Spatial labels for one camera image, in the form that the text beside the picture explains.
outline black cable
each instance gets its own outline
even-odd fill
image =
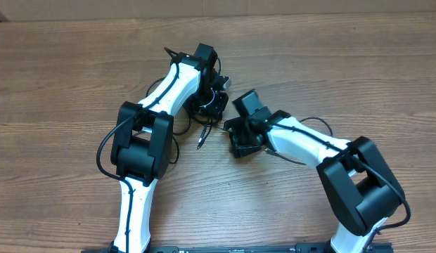
[[[311,133],[309,133],[309,132],[307,132],[305,130],[298,129],[298,128],[294,127],[294,126],[283,126],[281,124],[270,124],[270,125],[281,127],[281,128],[284,128],[284,129],[289,129],[289,130],[292,130],[292,131],[300,132],[301,134],[304,134],[304,135],[314,139],[315,141],[318,141],[319,143],[325,145],[328,148],[332,148],[332,149],[334,149],[335,151],[338,151],[338,152],[342,152],[343,151],[340,148],[337,148],[334,145],[330,144],[329,142],[326,142],[326,141],[320,139],[319,137],[316,137],[315,135],[313,135],[313,134],[311,134]],[[409,203],[406,201],[406,198],[403,197],[401,195],[401,193],[399,193],[399,191],[395,187],[393,187],[392,184],[387,179],[385,179],[377,171],[375,171],[373,168],[371,168],[370,166],[368,166],[367,164],[365,164],[361,160],[359,160],[359,159],[357,159],[357,158],[355,158],[353,156],[351,156],[351,158],[353,159],[353,161],[359,163],[363,168],[365,168],[365,170],[369,171],[374,176],[376,176],[378,179],[380,179],[383,183],[385,183],[393,191],[393,193],[395,193],[395,195],[397,195],[397,197],[401,200],[402,204],[404,205],[404,208],[406,209],[406,218],[404,218],[404,220],[402,220],[400,222],[397,222],[397,223],[388,224],[388,225],[380,226],[378,228],[373,229],[372,234],[370,235],[368,241],[366,241],[366,244],[364,245],[364,248],[363,248],[363,252],[366,252],[366,250],[368,249],[368,246],[373,242],[373,239],[376,236],[376,234],[378,234],[381,230],[388,229],[388,228],[397,228],[397,227],[400,227],[400,226],[403,226],[403,225],[407,224],[410,221],[411,209],[410,209]]]
[[[177,155],[176,155],[176,159],[174,162],[169,161],[170,164],[176,164],[177,160],[179,160],[179,144],[177,143],[177,140],[175,139],[174,136],[173,136],[173,141],[174,141],[174,144],[176,144]]]
[[[317,119],[317,120],[323,122],[323,124],[325,124],[326,127],[329,129],[329,136],[333,137],[333,131],[332,131],[331,126],[328,124],[328,122],[326,122],[324,119],[321,119],[320,117],[307,117],[305,119],[301,119],[300,122],[304,122],[304,121],[309,120],[309,119]]]
[[[366,171],[371,172],[374,176],[376,176],[384,184],[386,184],[398,196],[398,198],[401,200],[402,204],[404,205],[404,208],[406,209],[406,218],[404,218],[402,221],[399,221],[397,223],[388,224],[388,225],[383,225],[383,226],[380,226],[378,228],[374,228],[373,229],[372,234],[370,235],[368,241],[366,241],[365,246],[363,248],[363,252],[366,252],[366,250],[368,249],[369,245],[373,242],[374,237],[377,234],[380,234],[380,231],[382,231],[384,229],[389,229],[389,228],[397,228],[397,227],[400,227],[400,226],[403,226],[403,225],[407,224],[410,221],[411,210],[410,210],[410,205],[407,202],[406,198],[401,193],[399,193],[399,191],[395,187],[393,187],[393,185],[387,179],[385,179],[377,171],[375,171],[373,168],[371,168],[370,166],[368,166],[367,164],[365,164],[361,160],[359,160],[359,159],[357,159],[355,157],[352,157],[352,159],[354,161],[358,162],[363,168],[365,168]]]
[[[209,125],[209,120],[212,120],[212,119],[207,118],[207,124],[204,124],[204,129],[201,132],[201,135],[199,135],[198,147],[196,147],[197,150],[200,149],[203,146],[203,144],[204,144],[203,143],[203,138],[204,138],[205,132],[207,131],[207,127]]]
[[[290,158],[284,157],[283,155],[277,153],[276,151],[270,150],[269,148],[265,148],[265,152],[269,155],[273,155],[275,157],[279,157],[281,159],[284,159],[287,162],[291,162],[291,163],[299,164],[299,165],[306,165],[304,162],[297,162],[297,161],[292,160]]]
[[[149,96],[149,91],[153,88],[153,86],[154,86],[155,84],[157,84],[158,82],[163,81],[164,79],[165,79],[164,77],[159,78],[159,79],[155,80],[152,84],[150,84],[150,86],[149,86],[148,89],[146,90],[146,96]]]
[[[175,52],[173,52],[173,51],[171,51],[171,50],[169,50],[169,51],[171,51],[171,53],[167,50],[168,48],[165,48],[165,50],[168,52],[168,54],[171,56],[171,57],[173,57],[172,56],[172,53],[175,53]],[[174,78],[173,78],[173,80],[171,81],[171,83],[168,85],[168,87],[157,97],[157,98],[155,98],[154,99],[154,101],[151,103],[151,104],[149,104],[149,105],[147,105],[145,108],[151,108],[151,107],[153,107],[155,104],[157,104],[157,103],[159,103],[160,102],[160,100],[163,98],[163,96],[172,88],[172,86],[174,85],[174,83],[176,82],[176,80],[179,78],[179,64],[178,63],[175,63],[176,64],[176,74],[174,75]],[[119,176],[116,176],[116,175],[113,175],[113,174],[111,174],[111,173],[108,173],[103,167],[102,167],[102,165],[101,165],[101,153],[102,153],[102,150],[104,149],[104,146],[105,146],[105,144],[107,143],[107,141],[110,139],[110,137],[112,137],[112,135],[120,128],[120,127],[122,127],[124,124],[126,124],[127,122],[129,122],[130,120],[133,120],[133,117],[129,117],[129,118],[127,118],[127,119],[125,119],[123,122],[121,122],[120,124],[118,124],[117,126],[115,126],[115,128],[113,128],[112,129],[112,131],[110,131],[108,134],[107,134],[107,136],[105,136],[105,138],[103,139],[103,141],[101,142],[101,144],[99,145],[99,147],[98,147],[98,151],[96,152],[96,165],[98,165],[98,168],[99,168],[99,171],[101,172],[101,173],[103,173],[104,175],[106,175],[106,176],[108,176],[108,177],[110,177],[110,178],[112,178],[112,179],[115,179],[115,180],[118,180],[118,181],[122,181],[123,183],[125,183],[126,185],[127,185],[127,187],[129,188],[129,197],[130,197],[130,199],[129,199],[129,209],[128,209],[128,212],[127,212],[127,220],[126,220],[126,233],[125,233],[125,235],[126,235],[126,253],[129,253],[129,222],[130,222],[130,215],[131,215],[131,211],[132,211],[132,198],[133,198],[133,196],[134,196],[134,190],[132,189],[132,186],[131,186],[131,184],[128,182],[128,181],[126,181],[126,179],[125,178],[122,178],[122,177],[119,177]]]
[[[209,136],[210,132],[212,131],[212,120],[213,119],[210,118],[210,125],[209,124],[204,125],[205,128],[207,128],[208,126],[210,126],[210,128],[209,128],[209,131],[207,132],[207,134],[201,140],[201,142],[199,142],[198,147],[196,148],[197,150],[200,149],[204,145],[205,139],[207,139],[207,137]]]
[[[171,56],[171,58],[174,58],[174,56],[177,56],[177,53],[174,52],[173,50],[166,48],[166,47],[164,47],[163,49],[169,54],[169,56]]]
[[[219,57],[217,57],[217,60],[218,60],[218,65],[219,65],[219,69],[218,69],[218,77],[219,77],[221,74],[221,60],[219,59]]]

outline black base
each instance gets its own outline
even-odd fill
[[[303,242],[292,246],[260,247],[151,247],[149,253],[334,253],[327,242]],[[393,253],[391,244],[374,244],[369,253]]]

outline wood grain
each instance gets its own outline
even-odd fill
[[[192,53],[199,42],[217,50],[231,99],[256,88],[271,110],[373,139],[413,212],[376,240],[436,252],[436,13],[0,23],[0,252],[79,252],[113,240],[120,189],[97,170],[97,146],[119,106],[166,75],[162,47]],[[182,112],[175,127],[185,124]],[[157,186],[154,245],[332,236],[337,220],[312,169],[264,153],[235,160],[219,131],[196,150],[200,132],[194,124],[179,139],[179,163]]]
[[[0,0],[12,22],[423,11],[436,0]]]

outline wooden table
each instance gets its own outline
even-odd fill
[[[218,52],[231,100],[257,89],[271,111],[373,139],[413,212],[376,241],[436,252],[436,13],[0,23],[0,252],[79,252],[113,240],[120,187],[96,168],[98,144],[120,105],[166,75],[162,47],[193,53],[199,42]],[[236,115],[229,104],[224,117]],[[175,125],[186,125],[184,113]],[[153,245],[332,236],[337,220],[313,169],[265,153],[236,160],[220,131],[196,150],[201,131],[194,124],[179,138],[179,163],[157,186]],[[390,222],[403,217],[400,207]]]

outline white arm link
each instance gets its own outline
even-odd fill
[[[176,75],[176,65],[172,64],[168,75],[160,83],[160,85],[147,97],[139,103],[143,107],[150,105],[160,94],[171,84]],[[185,100],[194,94],[199,87],[200,72],[194,67],[179,63],[179,78],[176,80],[171,89],[160,99],[159,103],[149,108],[154,112],[165,111],[169,115],[175,116]],[[130,182],[134,189],[132,198],[132,210],[129,222],[129,253],[142,253],[146,250],[150,242],[149,233],[149,216],[150,207],[153,201],[153,193],[157,179],[145,187],[143,182],[137,179],[126,177],[126,181]],[[119,251],[126,252],[126,222],[127,212],[129,210],[129,188],[123,182],[121,185],[121,214],[120,227],[113,245],[118,247]]]
[[[301,124],[294,117],[282,119],[278,124],[287,127],[296,127],[308,131],[323,141],[328,141],[330,144],[344,150],[347,147],[348,140],[333,138],[325,134],[319,133],[309,127]],[[269,141],[273,148],[280,153],[288,154],[292,157],[301,159],[311,168],[316,168],[321,164],[326,157],[333,157],[338,154],[338,151],[327,148],[314,139],[301,134],[297,131],[283,129],[279,126],[273,126],[273,129],[268,133]],[[356,172],[352,170],[348,174],[354,175]],[[387,218],[381,219],[374,228],[382,226]],[[331,239],[331,246],[336,253],[361,253],[370,234],[365,236],[357,236],[349,232],[341,223],[338,224],[338,229]]]

